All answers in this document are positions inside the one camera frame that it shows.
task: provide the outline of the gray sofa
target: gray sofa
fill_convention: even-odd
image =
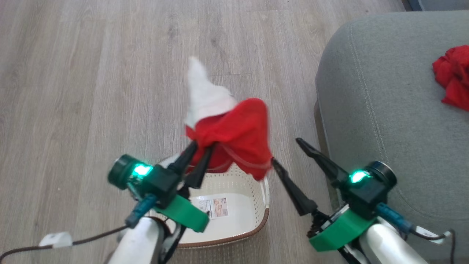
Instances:
[[[469,0],[409,0],[414,11],[468,10]]]
[[[369,16],[336,32],[316,75],[330,157],[348,171],[390,165],[389,204],[436,233],[453,228],[457,263],[469,263],[469,112],[441,103],[431,64],[464,44],[469,11]],[[450,243],[408,242],[448,262]]]

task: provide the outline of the wooden floor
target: wooden floor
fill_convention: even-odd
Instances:
[[[156,161],[186,146],[191,55],[238,99],[266,101],[274,155],[331,212],[323,173],[294,141],[319,146],[322,50],[347,21],[403,10],[401,0],[0,0],[0,250],[123,224],[134,203],[107,171],[123,153]],[[262,263],[342,263],[313,250],[310,218],[269,180],[271,214],[253,238]],[[101,263],[115,245],[112,236],[5,263]],[[224,262],[258,263],[225,249]]]

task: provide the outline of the black cable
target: black cable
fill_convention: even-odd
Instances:
[[[420,234],[419,232],[417,232],[415,230],[415,228],[412,228],[410,230],[410,232],[420,238],[423,238],[425,240],[429,240],[429,241],[433,241],[433,240],[438,240],[438,239],[443,239],[443,238],[446,238],[447,236],[445,234],[443,235],[439,235],[439,236],[435,236],[435,237],[431,237],[431,236],[426,236],[426,235],[422,235]],[[450,257],[449,257],[449,262],[450,264],[454,264],[454,251],[456,250],[456,231],[454,231],[453,229],[450,229],[448,230],[448,232],[451,233],[451,253],[450,253]]]
[[[78,241],[74,241],[72,242],[72,246],[76,246],[76,245],[81,245],[81,244],[85,244],[85,243],[88,243],[88,242],[91,242],[91,241],[94,241],[94,240],[97,240],[97,239],[100,239],[100,238],[103,238],[105,236],[109,236],[111,234],[114,234],[114,233],[117,233],[119,231],[122,231],[124,229],[126,229],[127,226],[121,226],[119,228],[116,228],[114,230],[111,230],[111,231],[108,231],[108,232],[104,232],[104,233],[101,233],[99,235],[95,235],[93,237],[90,237],[90,238],[85,238],[85,239],[82,239],[82,240],[78,240]],[[15,249],[12,249],[12,250],[9,250],[5,253],[3,253],[1,256],[0,256],[0,263],[2,262],[2,260],[6,257],[6,256],[9,256],[11,254],[14,254],[14,253],[20,253],[20,252],[26,252],[26,251],[35,251],[35,250],[44,250],[44,249],[52,249],[52,245],[47,245],[47,246],[33,246],[33,247],[25,247],[25,248],[15,248]]]
[[[348,252],[345,247],[341,247],[337,251],[342,255],[348,264],[360,264],[360,262],[350,252]]]

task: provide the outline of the red and white cloth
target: red and white cloth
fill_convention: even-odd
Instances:
[[[204,66],[195,58],[190,59],[188,80],[186,134],[199,146],[191,165],[198,163],[204,148],[217,143],[209,172],[225,172],[234,162],[255,180],[262,180],[272,158],[265,103],[255,98],[238,103],[229,90],[208,80]]]

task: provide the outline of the laundry basket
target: laundry basket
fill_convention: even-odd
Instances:
[[[168,166],[177,155],[160,164]],[[179,248],[201,248],[231,243],[258,233],[269,217],[269,184],[256,181],[235,163],[225,173],[207,173],[199,190],[190,190],[192,204],[210,211],[203,233],[187,229]],[[162,217],[156,212],[154,216]]]

